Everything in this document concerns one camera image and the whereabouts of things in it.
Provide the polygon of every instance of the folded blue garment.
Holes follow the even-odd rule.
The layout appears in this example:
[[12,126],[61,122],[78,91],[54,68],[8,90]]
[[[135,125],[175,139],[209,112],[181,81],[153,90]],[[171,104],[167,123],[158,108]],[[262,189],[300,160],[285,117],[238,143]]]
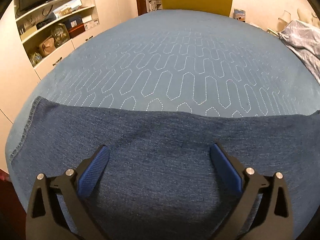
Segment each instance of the folded blue garment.
[[38,173],[60,175],[105,144],[109,161],[85,204],[113,239],[207,239],[238,201],[210,160],[215,139],[245,167],[284,175],[297,237],[320,205],[320,111],[219,118],[64,106],[38,97],[10,156],[13,183],[26,207]]

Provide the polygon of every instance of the silver screw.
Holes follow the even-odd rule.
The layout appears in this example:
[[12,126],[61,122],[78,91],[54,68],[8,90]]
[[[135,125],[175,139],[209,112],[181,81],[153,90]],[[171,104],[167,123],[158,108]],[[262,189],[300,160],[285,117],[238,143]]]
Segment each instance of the silver screw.
[[245,171],[249,174],[249,175],[253,175],[254,174],[254,169],[249,167],[249,168],[246,168]]
[[71,176],[74,172],[75,172],[75,171],[74,171],[73,169],[68,169],[68,170],[66,171],[66,175],[67,175],[67,176]]
[[281,172],[277,172],[277,173],[276,173],[276,177],[277,177],[278,179],[282,179],[282,178],[283,178],[283,175],[282,175]]
[[43,173],[38,174],[37,179],[43,179],[43,178],[44,178],[44,174]]

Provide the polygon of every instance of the door handle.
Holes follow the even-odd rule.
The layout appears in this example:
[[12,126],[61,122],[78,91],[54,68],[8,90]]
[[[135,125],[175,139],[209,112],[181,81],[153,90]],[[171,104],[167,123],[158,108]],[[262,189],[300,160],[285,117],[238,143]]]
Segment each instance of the door handle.
[[89,37],[89,38],[85,39],[85,41],[88,41],[88,40],[90,40],[91,38],[93,38],[93,36],[91,36],[91,37]]
[[60,57],[55,63],[53,63],[52,66],[57,65],[57,63],[59,63],[60,60],[62,60],[62,57]]

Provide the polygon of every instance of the bed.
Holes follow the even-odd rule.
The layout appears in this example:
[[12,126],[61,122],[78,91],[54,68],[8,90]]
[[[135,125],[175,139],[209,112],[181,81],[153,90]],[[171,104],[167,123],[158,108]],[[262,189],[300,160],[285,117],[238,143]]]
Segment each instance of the bed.
[[[68,106],[234,118],[308,115],[320,109],[315,78],[265,31],[198,11],[145,14],[76,49],[25,102],[6,144],[10,176],[25,208],[30,192],[22,189],[11,160],[37,96]],[[295,221],[296,236],[317,208]]]

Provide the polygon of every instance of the textured blue pad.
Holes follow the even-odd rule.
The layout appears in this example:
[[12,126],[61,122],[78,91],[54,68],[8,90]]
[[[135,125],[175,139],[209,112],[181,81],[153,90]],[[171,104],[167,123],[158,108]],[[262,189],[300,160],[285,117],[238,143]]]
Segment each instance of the textured blue pad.
[[217,144],[210,147],[210,157],[223,183],[236,196],[242,195],[242,180]]
[[84,171],[78,181],[78,196],[80,198],[89,197],[94,186],[97,184],[105,166],[109,161],[110,152],[106,146],[103,146],[97,153],[88,168]]

